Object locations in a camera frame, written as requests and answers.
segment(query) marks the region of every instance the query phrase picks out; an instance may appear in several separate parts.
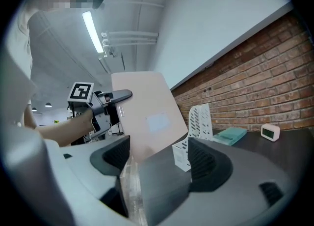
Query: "white wall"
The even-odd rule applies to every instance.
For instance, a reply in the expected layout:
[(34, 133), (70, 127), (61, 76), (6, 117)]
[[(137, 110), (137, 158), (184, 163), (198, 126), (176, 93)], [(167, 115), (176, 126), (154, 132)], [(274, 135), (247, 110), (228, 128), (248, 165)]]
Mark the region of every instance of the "white wall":
[(149, 70), (174, 88), (291, 9), (289, 0), (168, 0)]
[(42, 114), (34, 113), (34, 117), (38, 126), (40, 125), (52, 125), (54, 120), (63, 122), (70, 116), (66, 108), (56, 109), (52, 111), (43, 112)]

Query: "robotic arm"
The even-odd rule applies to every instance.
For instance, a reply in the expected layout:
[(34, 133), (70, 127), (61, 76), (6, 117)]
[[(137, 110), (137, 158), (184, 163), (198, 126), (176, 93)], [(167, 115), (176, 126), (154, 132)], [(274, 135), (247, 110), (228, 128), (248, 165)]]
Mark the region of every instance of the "robotic arm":
[(72, 111), (85, 112), (88, 108), (93, 111), (91, 122), (94, 127), (92, 139), (103, 135), (110, 129), (110, 116), (114, 104), (132, 96), (130, 90), (95, 91), (94, 83), (75, 82), (68, 97), (69, 107)]

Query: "white perforated holder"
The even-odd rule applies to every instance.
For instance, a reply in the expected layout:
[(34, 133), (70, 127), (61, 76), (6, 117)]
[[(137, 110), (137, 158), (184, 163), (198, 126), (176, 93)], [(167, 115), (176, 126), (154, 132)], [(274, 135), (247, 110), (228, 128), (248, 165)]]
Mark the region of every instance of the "white perforated holder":
[(191, 169), (190, 162), (187, 159), (188, 138), (212, 140), (212, 126), (208, 104), (193, 106), (188, 118), (187, 137), (183, 141), (172, 145), (175, 164), (185, 172)]

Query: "person's arm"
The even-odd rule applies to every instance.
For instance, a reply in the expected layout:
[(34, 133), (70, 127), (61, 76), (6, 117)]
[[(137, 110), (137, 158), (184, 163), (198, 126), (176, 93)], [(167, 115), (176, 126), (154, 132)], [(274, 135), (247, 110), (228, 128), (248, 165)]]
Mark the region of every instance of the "person's arm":
[(92, 118), (93, 112), (88, 109), (82, 115), (67, 121), (49, 126), (37, 126), (31, 105), (28, 105), (24, 112), (25, 126), (38, 131), (44, 139), (56, 141), (59, 146), (66, 146), (93, 131)]

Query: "teal cloth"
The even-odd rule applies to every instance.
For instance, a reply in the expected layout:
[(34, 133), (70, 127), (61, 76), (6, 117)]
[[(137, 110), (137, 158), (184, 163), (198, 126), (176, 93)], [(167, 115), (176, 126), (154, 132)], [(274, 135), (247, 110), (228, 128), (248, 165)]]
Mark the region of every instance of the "teal cloth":
[(229, 127), (226, 130), (213, 136), (215, 142), (224, 145), (233, 145), (244, 135), (246, 135), (247, 130), (240, 127)]

